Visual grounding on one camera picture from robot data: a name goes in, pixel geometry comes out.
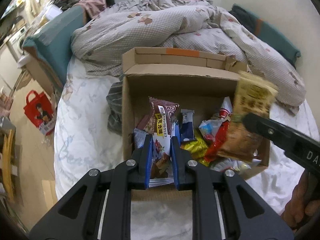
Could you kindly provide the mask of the right hand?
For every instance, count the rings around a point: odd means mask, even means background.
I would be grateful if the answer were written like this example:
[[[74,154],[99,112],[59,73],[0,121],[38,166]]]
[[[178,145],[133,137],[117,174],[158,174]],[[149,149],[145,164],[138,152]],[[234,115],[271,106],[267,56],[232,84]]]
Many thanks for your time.
[[[305,200],[308,182],[309,173],[305,170],[292,192],[291,200],[285,205],[285,210],[281,214],[281,218],[293,230],[297,228],[305,215],[313,216],[319,209],[319,199],[309,202]]]

